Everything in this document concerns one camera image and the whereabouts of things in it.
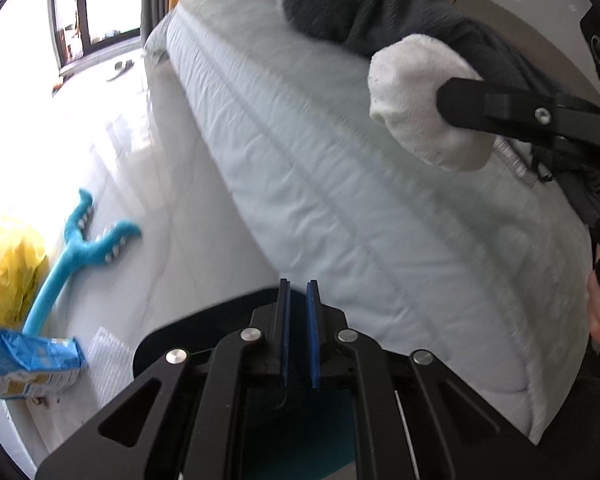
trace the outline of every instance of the gray blanket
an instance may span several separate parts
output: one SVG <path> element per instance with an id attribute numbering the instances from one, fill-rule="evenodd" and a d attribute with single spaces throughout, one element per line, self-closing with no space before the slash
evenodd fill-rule
<path id="1" fill-rule="evenodd" d="M 568 92 L 487 25 L 446 0 L 280 0 L 283 17 L 297 30 L 333 41 L 362 56 L 410 34 L 443 41 L 490 82 L 554 95 Z M 542 148 L 534 156 L 553 173 L 582 221 L 600 215 L 600 172 Z"/>

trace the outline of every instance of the silver bolt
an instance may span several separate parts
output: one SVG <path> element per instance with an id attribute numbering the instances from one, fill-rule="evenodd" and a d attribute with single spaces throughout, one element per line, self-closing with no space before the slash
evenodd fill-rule
<path id="1" fill-rule="evenodd" d="M 167 353 L 167 362 L 172 365 L 179 365 L 186 361 L 187 351 L 182 348 L 174 348 Z"/>
<path id="2" fill-rule="evenodd" d="M 350 328 L 340 330 L 338 332 L 338 339 L 343 343 L 353 343 L 356 339 L 358 339 L 358 332 Z"/>
<path id="3" fill-rule="evenodd" d="M 257 341 L 262 337 L 262 332 L 256 327 L 250 326 L 240 332 L 240 337 L 243 341 Z"/>
<path id="4" fill-rule="evenodd" d="M 546 108 L 536 108 L 536 113 L 534 115 L 536 121 L 542 124 L 542 126 L 547 126 L 547 124 L 551 123 L 551 112 Z"/>
<path id="5" fill-rule="evenodd" d="M 433 362 L 433 355 L 427 350 L 418 350 L 413 355 L 413 360 L 421 366 L 430 365 Z"/>

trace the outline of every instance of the blue toy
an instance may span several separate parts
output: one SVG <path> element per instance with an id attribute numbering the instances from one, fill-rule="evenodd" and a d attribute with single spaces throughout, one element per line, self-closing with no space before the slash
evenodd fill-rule
<path id="1" fill-rule="evenodd" d="M 33 302 L 22 329 L 23 334 L 40 334 L 64 283 L 76 270 L 87 265 L 111 263 L 112 259 L 118 256 L 120 246 L 124 245 L 129 237 L 141 235 L 138 225 L 122 220 L 105 232 L 101 239 L 98 237 L 95 242 L 86 242 L 82 237 L 82 230 L 93 212 L 92 204 L 91 193 L 81 189 L 80 203 L 64 224 L 66 246 Z"/>

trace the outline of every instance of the mattress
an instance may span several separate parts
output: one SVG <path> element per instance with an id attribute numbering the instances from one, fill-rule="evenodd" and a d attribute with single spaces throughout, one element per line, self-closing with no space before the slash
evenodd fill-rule
<path id="1" fill-rule="evenodd" d="M 533 442 L 587 342 L 586 229 L 555 183 L 497 156 L 414 158 L 369 118 L 368 60 L 288 28 L 273 0 L 181 0 L 168 54 L 238 211 L 274 269 L 387 350 L 427 348 Z"/>

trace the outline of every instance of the blue package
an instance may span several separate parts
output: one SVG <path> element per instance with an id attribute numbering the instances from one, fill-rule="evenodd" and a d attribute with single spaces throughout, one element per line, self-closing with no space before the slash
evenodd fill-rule
<path id="1" fill-rule="evenodd" d="M 74 384 L 86 359 L 75 338 L 0 330 L 0 398 L 45 397 Z"/>

